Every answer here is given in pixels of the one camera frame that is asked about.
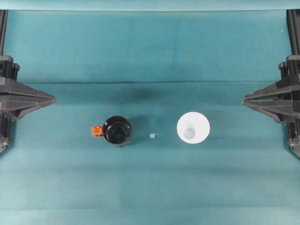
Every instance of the black metal frame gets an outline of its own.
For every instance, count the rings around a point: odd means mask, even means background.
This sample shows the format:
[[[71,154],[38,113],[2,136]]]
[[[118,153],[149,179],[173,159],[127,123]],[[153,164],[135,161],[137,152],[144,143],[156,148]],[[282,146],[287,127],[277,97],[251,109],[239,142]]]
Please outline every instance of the black metal frame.
[[[0,56],[3,55],[7,20],[8,20],[8,10],[0,10]],[[12,124],[12,120],[10,118],[5,117],[4,114],[0,113],[0,142],[1,142],[0,153],[3,152],[10,143],[11,124]]]

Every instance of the teal tablecloth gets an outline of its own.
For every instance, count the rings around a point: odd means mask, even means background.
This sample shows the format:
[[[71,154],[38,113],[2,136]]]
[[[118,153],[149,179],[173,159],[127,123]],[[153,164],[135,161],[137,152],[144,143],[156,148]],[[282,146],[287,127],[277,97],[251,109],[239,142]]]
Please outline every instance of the teal tablecloth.
[[[16,123],[0,157],[0,224],[300,223],[284,128],[241,105],[280,77],[285,11],[15,11],[5,53],[58,102]],[[189,111],[210,120],[202,144],[177,136]],[[134,129],[122,149],[90,135],[115,114]]]

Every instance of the black mug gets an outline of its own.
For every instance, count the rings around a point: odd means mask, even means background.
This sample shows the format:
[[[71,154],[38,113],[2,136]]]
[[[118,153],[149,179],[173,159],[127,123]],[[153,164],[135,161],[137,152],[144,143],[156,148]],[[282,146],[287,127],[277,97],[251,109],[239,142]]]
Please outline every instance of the black mug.
[[[124,147],[131,141],[132,128],[130,122],[122,116],[108,118],[103,126],[92,127],[94,137],[104,137],[115,147]]]

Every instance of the table surface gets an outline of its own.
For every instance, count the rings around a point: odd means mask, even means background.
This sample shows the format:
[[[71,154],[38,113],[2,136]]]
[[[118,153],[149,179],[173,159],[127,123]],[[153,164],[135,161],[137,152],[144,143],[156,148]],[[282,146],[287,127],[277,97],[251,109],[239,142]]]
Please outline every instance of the table surface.
[[[106,15],[78,14],[87,20],[92,15],[99,18]],[[297,208],[300,207],[300,162],[286,146],[285,128],[241,105],[244,95],[280,77],[277,64],[290,52],[284,11],[222,12],[211,16],[209,13],[108,14],[110,22],[119,24],[123,16],[133,24],[139,19],[138,28],[143,32],[146,31],[143,23],[154,23],[152,32],[163,33],[143,39],[143,49],[148,50],[136,56],[135,41],[141,35],[136,30],[131,34],[134,42],[129,41],[125,49],[120,48],[123,58],[118,55],[119,47],[110,45],[111,33],[107,32],[99,39],[99,45],[96,38],[87,38],[84,47],[72,44],[77,50],[72,49],[68,41],[79,44],[84,35],[73,36],[79,33],[77,30],[70,32],[75,27],[73,19],[68,21],[71,28],[64,30],[58,20],[50,20],[55,15],[61,19],[75,18],[70,12],[12,12],[9,16],[5,53],[20,63],[19,80],[35,82],[29,85],[54,95],[58,102],[18,121],[10,149],[0,156],[3,224],[279,225],[300,222]],[[240,26],[240,38],[247,37],[247,40],[241,39],[235,48],[226,51],[228,43],[232,47],[238,40],[230,32],[220,32],[226,28],[217,27],[223,44],[218,42],[215,46],[206,30],[200,32],[206,23],[199,18],[210,21],[212,15],[217,15],[215,24],[224,20],[231,30],[238,30],[237,25],[226,19],[234,15],[242,18],[244,24],[255,25],[249,26],[253,29],[249,33]],[[48,17],[48,24],[42,29],[44,16]],[[178,25],[172,22],[172,16],[179,21],[186,20],[190,34],[178,33],[183,40],[172,43],[176,53],[166,51],[160,58],[163,51],[151,50],[151,43],[168,43],[169,31]],[[12,25],[18,24],[17,21],[25,27],[15,36],[19,27]],[[262,33],[253,34],[255,27]],[[90,32],[94,29],[97,34],[102,28],[82,26]],[[123,26],[114,29],[121,34],[126,30]],[[196,37],[191,40],[193,33],[206,40],[205,44],[201,43],[202,51],[191,50],[200,46]],[[118,38],[123,43],[129,36],[124,34]],[[53,51],[42,40],[56,43]],[[108,41],[107,49],[103,48],[102,41]],[[184,48],[179,44],[181,41],[186,42]],[[215,55],[223,60],[213,60],[210,50],[216,50],[217,45],[220,50]],[[92,46],[95,52],[86,54],[83,60],[82,53],[92,51]],[[184,53],[190,59],[197,56],[207,61],[197,65],[196,59],[191,60],[194,66],[189,67],[188,60],[180,60]],[[167,58],[174,54],[179,58],[165,66]],[[117,64],[125,55],[128,61],[122,66],[123,74],[118,73],[119,69],[99,67],[101,60],[106,63],[110,59]],[[149,57],[148,66],[143,68]],[[88,70],[80,68],[76,64],[79,61],[83,65],[89,62],[96,65]],[[179,65],[184,69],[178,71]],[[209,70],[214,76],[207,81],[208,74],[201,71]],[[96,82],[108,83],[90,83],[94,78]],[[139,82],[143,78],[148,82]],[[129,83],[120,83],[123,79]],[[201,144],[184,143],[177,135],[178,119],[190,111],[201,112],[210,120],[210,136]],[[114,148],[105,139],[91,136],[90,128],[101,125],[112,115],[123,115],[131,121],[133,140],[129,146]],[[152,133],[156,134],[155,139],[150,139]]]

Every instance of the orange handle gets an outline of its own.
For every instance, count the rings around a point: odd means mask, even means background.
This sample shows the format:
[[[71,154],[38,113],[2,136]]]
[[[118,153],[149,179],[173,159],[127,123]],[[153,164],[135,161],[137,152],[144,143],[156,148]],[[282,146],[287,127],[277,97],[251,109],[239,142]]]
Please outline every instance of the orange handle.
[[[92,127],[92,135],[94,137],[102,137],[103,136],[103,128],[102,126],[93,126]]]

